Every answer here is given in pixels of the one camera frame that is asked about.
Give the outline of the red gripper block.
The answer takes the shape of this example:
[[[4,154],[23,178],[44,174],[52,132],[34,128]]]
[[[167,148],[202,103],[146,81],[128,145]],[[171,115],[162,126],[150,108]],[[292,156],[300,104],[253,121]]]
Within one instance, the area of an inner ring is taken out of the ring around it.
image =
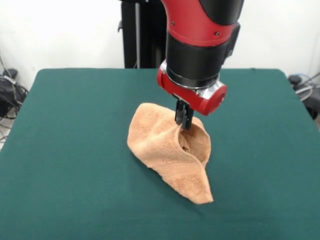
[[[194,111],[204,116],[210,115],[220,106],[228,90],[219,79],[199,89],[180,86],[169,78],[165,66],[157,71],[157,83],[177,99],[174,119],[177,125],[182,124],[184,130],[191,128]]]

